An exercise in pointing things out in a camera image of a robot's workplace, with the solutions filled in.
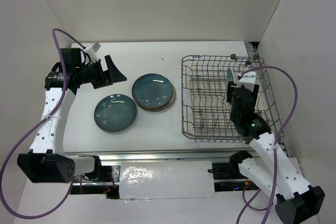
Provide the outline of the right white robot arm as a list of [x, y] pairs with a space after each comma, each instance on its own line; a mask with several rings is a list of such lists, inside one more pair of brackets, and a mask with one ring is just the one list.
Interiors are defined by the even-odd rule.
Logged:
[[247, 151], [241, 151], [232, 156], [229, 172], [235, 178], [249, 178], [269, 197], [266, 215], [274, 208], [282, 223], [302, 223], [319, 213], [325, 193], [299, 173], [276, 143], [270, 126], [255, 113], [257, 91], [257, 85], [249, 90], [230, 81], [227, 102], [232, 106], [230, 120], [238, 134], [257, 152], [266, 168]]

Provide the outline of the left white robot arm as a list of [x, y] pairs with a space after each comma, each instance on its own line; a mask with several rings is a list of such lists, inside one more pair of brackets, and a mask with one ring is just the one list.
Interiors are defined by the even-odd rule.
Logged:
[[91, 181], [103, 177], [98, 156], [66, 156], [64, 133], [70, 108], [77, 90], [90, 83], [94, 89], [124, 82], [127, 78], [119, 71], [109, 55], [105, 56], [107, 69], [101, 61], [89, 57], [82, 62], [79, 48], [62, 48], [62, 62], [56, 63], [45, 78], [45, 106], [42, 123], [29, 151], [19, 154], [17, 164], [32, 183], [69, 183], [83, 175]]

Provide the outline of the red teal floral plate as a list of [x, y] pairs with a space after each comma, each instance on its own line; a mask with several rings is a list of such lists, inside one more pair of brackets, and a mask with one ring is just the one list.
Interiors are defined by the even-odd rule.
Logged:
[[[229, 82], [234, 82], [234, 87], [235, 87], [235, 77], [234, 77], [234, 72], [231, 68], [228, 68], [226, 71], [226, 87]], [[232, 103], [228, 103], [228, 108], [232, 108]]]

